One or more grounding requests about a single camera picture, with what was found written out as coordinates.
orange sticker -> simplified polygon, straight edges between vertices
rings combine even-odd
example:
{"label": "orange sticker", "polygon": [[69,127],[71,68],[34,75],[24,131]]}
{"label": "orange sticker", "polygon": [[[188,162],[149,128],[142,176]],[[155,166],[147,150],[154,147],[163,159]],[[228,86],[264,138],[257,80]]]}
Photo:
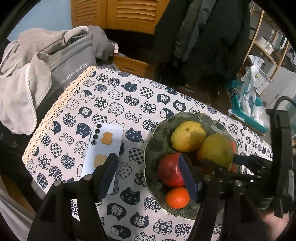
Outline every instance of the orange sticker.
{"label": "orange sticker", "polygon": [[104,162],[106,161],[107,156],[103,156],[101,154],[97,154],[95,159],[94,159],[94,167],[103,165]]}
{"label": "orange sticker", "polygon": [[112,142],[112,136],[113,136],[113,133],[105,132],[103,134],[102,139],[101,139],[101,143],[106,144],[106,145],[110,145]]}

white rope handle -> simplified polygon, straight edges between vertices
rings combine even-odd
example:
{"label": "white rope handle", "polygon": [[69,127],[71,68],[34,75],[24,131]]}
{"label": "white rope handle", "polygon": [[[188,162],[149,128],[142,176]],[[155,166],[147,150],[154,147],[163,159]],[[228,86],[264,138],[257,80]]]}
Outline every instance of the white rope handle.
{"label": "white rope handle", "polygon": [[11,53],[11,51],[13,50],[14,47],[15,46],[12,46],[11,49],[9,51],[7,51],[7,53],[2,58],[2,61],[0,63],[0,78],[5,78],[7,76],[10,76],[17,69],[17,65],[20,62],[21,57],[15,62],[15,64],[9,70],[6,71],[6,73],[1,74],[1,68],[2,68],[5,60],[8,58],[9,54]]}
{"label": "white rope handle", "polygon": [[30,103],[31,112],[32,112],[32,115],[33,115],[34,122],[33,122],[33,126],[32,126],[32,128],[31,128],[28,135],[31,135],[35,131],[36,126],[37,126],[37,115],[36,115],[36,110],[35,110],[32,94],[31,94],[31,88],[30,88],[30,79],[29,79],[30,65],[31,64],[28,64],[28,67],[26,69],[25,84],[26,84],[26,92],[27,92],[27,95],[28,95],[28,98],[29,98],[29,103]]}

person's hand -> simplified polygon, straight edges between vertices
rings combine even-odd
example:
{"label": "person's hand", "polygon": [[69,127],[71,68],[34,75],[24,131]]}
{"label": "person's hand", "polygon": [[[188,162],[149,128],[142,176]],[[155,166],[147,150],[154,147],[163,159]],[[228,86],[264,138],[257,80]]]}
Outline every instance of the person's hand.
{"label": "person's hand", "polygon": [[270,211],[259,211],[259,215],[268,227],[268,236],[271,241],[276,240],[289,222],[289,213],[285,213],[283,218],[276,217],[274,212]]}

persimmon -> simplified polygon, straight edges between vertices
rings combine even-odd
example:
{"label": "persimmon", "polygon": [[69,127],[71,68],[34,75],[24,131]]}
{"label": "persimmon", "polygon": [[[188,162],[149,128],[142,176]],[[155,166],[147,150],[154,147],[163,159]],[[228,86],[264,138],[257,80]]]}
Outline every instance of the persimmon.
{"label": "persimmon", "polygon": [[171,208],[183,208],[190,200],[188,191],[185,187],[176,187],[170,190],[166,196],[165,201]]}
{"label": "persimmon", "polygon": [[236,146],[235,146],[234,141],[230,141],[230,144],[231,144],[231,146],[232,146],[233,153],[235,153],[235,148],[236,148]]}

metal pot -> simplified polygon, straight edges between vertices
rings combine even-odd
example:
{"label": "metal pot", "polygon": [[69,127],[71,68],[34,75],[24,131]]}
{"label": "metal pot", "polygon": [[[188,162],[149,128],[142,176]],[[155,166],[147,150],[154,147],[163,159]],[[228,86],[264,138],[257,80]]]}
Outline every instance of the metal pot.
{"label": "metal pot", "polygon": [[258,35],[256,42],[270,55],[274,51],[272,44],[263,36]]}

